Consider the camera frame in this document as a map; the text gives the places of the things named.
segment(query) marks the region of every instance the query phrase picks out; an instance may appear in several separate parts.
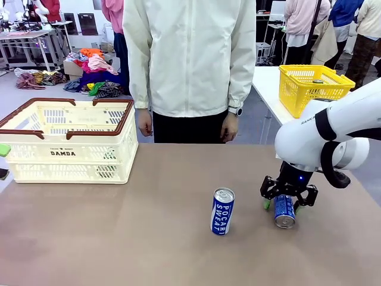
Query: yellow plastic basket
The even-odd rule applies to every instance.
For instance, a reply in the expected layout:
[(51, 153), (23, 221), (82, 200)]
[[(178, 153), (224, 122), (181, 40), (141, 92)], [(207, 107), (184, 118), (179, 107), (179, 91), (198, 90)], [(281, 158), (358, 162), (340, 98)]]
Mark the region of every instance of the yellow plastic basket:
[[(355, 86), (346, 76), (338, 76), (335, 70), (325, 66), (280, 66), (279, 98), (295, 118), (299, 118), (305, 106), (314, 98), (339, 100)], [(313, 83), (320, 79), (323, 83)]]

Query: person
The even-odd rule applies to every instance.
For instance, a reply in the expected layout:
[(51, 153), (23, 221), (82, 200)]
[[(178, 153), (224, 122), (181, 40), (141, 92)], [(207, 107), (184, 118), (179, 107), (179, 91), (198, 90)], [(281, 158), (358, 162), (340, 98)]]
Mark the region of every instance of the person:
[(365, 0), (357, 16), (357, 38), (345, 76), (362, 87), (381, 38), (381, 0)]
[(255, 0), (128, 0), (123, 30), (139, 129), (156, 143), (228, 142), (255, 67)]
[[(307, 44), (317, 0), (286, 0), (286, 64), (303, 64), (304, 55), (311, 44)], [(317, 17), (317, 24), (329, 14), (329, 0), (322, 0)]]
[(361, 7), (364, 0), (337, 0), (334, 4), (329, 21), (332, 21), (335, 28), (336, 42), (338, 45), (337, 54), (325, 63), (326, 67), (335, 69), (340, 56), (344, 52), (344, 48), (349, 36), (349, 28), (355, 17), (357, 9)]
[(122, 21), (123, 21), (123, 6), (124, 0), (102, 0), (101, 8), (103, 15), (111, 22), (114, 30), (114, 50), (116, 56), (120, 59), (120, 76), (123, 79), (124, 91), (130, 94), (129, 83), (129, 58), (126, 44), (126, 38), (124, 37)]

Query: can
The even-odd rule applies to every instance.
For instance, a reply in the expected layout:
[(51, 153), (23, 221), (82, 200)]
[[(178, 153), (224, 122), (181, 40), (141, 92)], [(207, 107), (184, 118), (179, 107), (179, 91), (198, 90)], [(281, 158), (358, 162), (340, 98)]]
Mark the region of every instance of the can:
[(234, 192), (228, 188), (218, 188), (214, 191), (210, 220), (210, 229), (214, 234), (225, 235), (228, 233), (235, 197)]
[(280, 228), (291, 228), (295, 224), (292, 198), (280, 195), (274, 198), (275, 224)]

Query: pocari sweat can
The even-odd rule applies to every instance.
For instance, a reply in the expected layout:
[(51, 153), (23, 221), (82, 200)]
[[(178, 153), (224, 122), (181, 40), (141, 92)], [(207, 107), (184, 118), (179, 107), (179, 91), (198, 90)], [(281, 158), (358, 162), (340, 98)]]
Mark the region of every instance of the pocari sweat can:
[(235, 195), (231, 189), (219, 188), (214, 191), (212, 218), (210, 229), (217, 235), (225, 235), (229, 231), (233, 214)]

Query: blue jacket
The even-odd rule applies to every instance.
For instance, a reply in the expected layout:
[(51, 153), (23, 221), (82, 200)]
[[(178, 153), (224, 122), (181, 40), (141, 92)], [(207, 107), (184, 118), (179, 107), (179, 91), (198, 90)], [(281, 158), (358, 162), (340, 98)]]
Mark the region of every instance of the blue jacket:
[(361, 7), (364, 0), (337, 0), (328, 20), (332, 20), (333, 27), (342, 27), (351, 24), (355, 12)]

